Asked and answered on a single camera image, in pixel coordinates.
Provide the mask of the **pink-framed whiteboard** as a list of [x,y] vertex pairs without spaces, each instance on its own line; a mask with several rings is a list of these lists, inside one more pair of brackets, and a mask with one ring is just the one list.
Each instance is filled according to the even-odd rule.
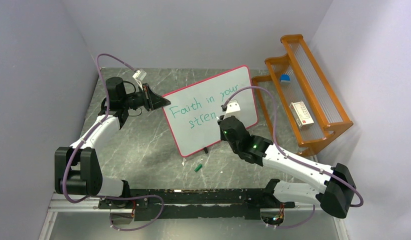
[[220,141],[218,117],[236,91],[252,85],[246,65],[225,71],[164,95],[163,107],[179,154],[188,157]]

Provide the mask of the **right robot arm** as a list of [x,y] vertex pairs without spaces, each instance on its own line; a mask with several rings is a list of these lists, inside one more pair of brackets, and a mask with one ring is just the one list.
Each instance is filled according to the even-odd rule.
[[298,202],[318,205],[327,214],[344,219],[353,204],[357,187],[348,167],[314,162],[281,148],[272,140],[250,134],[234,116],[220,116],[217,124],[220,138],[234,154],[250,164],[281,170],[299,179],[300,183],[271,180],[263,201],[269,207],[279,203]]

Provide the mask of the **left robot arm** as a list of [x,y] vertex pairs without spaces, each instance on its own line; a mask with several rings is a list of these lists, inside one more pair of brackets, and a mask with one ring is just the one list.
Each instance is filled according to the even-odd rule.
[[97,152],[124,126],[129,110],[143,107],[153,111],[171,102],[154,93],[147,83],[131,93],[126,91],[121,77],[111,77],[104,84],[106,97],[95,123],[79,140],[55,151],[54,188],[65,196],[107,197],[119,208],[125,208],[132,201],[129,184],[103,176]]

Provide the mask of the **green marker cap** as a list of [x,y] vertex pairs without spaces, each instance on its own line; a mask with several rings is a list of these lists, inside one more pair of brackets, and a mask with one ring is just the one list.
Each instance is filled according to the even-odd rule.
[[194,169],[194,171],[195,171],[195,172],[198,172],[202,167],[203,167],[203,165],[202,165],[202,164],[199,164],[199,165]]

